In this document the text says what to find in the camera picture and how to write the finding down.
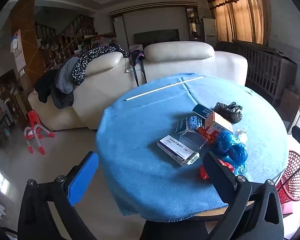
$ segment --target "bolt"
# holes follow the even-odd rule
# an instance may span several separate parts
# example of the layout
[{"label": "bolt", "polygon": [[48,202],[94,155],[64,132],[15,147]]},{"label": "bolt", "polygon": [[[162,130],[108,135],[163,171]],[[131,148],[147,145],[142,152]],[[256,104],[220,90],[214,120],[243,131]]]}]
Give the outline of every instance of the bolt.
[{"label": "bolt", "polygon": [[33,185],[33,183],[34,183],[34,180],[33,180],[33,179],[28,179],[28,181],[27,181],[27,184],[28,184],[28,185]]},{"label": "bolt", "polygon": [[65,176],[59,175],[59,176],[56,178],[56,181],[57,181],[57,182],[63,182],[65,179],[66,179]]},{"label": "bolt", "polygon": [[246,178],[242,175],[239,175],[237,178],[238,178],[238,181],[240,181],[240,182],[245,182],[246,181]]},{"label": "bolt", "polygon": [[272,179],[267,179],[267,183],[270,185],[270,186],[273,186],[274,185],[274,182]]}]

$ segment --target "white sofa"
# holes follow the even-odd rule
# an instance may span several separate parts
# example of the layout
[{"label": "white sofa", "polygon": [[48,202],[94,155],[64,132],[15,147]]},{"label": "white sofa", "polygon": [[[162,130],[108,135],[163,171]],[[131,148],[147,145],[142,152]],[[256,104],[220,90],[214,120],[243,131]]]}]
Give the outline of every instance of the white sofa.
[{"label": "white sofa", "polygon": [[[230,80],[244,86],[247,76],[247,60],[237,54],[214,51],[213,47],[196,41],[164,42],[144,49],[144,68],[147,81],[177,73],[202,73]],[[73,106],[57,109],[48,97],[46,104],[31,92],[28,100],[42,123],[50,130],[79,127],[97,129],[104,109],[124,93],[135,88],[136,81],[129,59],[120,52],[112,52],[96,58],[86,69],[86,79],[74,88]],[[145,82],[137,71],[139,84]]]}]

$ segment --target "blue gripper pad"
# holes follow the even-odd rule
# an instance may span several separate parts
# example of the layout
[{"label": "blue gripper pad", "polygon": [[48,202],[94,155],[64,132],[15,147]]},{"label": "blue gripper pad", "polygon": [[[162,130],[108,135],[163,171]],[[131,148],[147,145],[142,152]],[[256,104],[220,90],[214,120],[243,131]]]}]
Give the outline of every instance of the blue gripper pad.
[{"label": "blue gripper pad", "polygon": [[99,157],[93,152],[87,161],[82,165],[77,175],[71,181],[68,187],[68,201],[71,206],[81,201],[93,175],[99,166]]}]

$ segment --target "refrigerator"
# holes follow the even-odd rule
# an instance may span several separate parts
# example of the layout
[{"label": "refrigerator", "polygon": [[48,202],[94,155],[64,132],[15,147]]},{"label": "refrigerator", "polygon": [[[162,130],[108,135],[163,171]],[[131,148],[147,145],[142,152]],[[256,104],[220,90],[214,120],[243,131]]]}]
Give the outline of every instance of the refrigerator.
[{"label": "refrigerator", "polygon": [[215,48],[217,44],[217,27],[215,19],[201,19],[201,41]]}]

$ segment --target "box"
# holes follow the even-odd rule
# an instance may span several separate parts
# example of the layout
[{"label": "box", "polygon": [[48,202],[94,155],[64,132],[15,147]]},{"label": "box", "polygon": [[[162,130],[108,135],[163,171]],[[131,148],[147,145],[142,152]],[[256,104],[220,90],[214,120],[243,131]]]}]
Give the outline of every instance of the box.
[{"label": "box", "polygon": [[197,104],[193,109],[192,112],[195,112],[197,115],[201,116],[203,119],[207,119],[209,114],[211,114],[212,110],[207,108],[202,104]]},{"label": "box", "polygon": [[300,106],[299,100],[300,98],[298,95],[286,88],[284,89],[278,111],[283,120],[293,122]]},{"label": "box", "polygon": [[200,157],[198,152],[191,150],[170,135],[158,141],[157,145],[181,166],[191,165]]},{"label": "box", "polygon": [[223,131],[233,132],[233,128],[228,120],[215,111],[212,111],[204,123],[204,131],[211,137],[216,138]]},{"label": "box", "polygon": [[202,119],[200,116],[189,116],[178,122],[176,134],[182,134],[189,129],[196,131],[200,126],[202,126]]},{"label": "box", "polygon": [[208,139],[197,131],[189,129],[180,135],[179,141],[193,151],[200,152]]}]

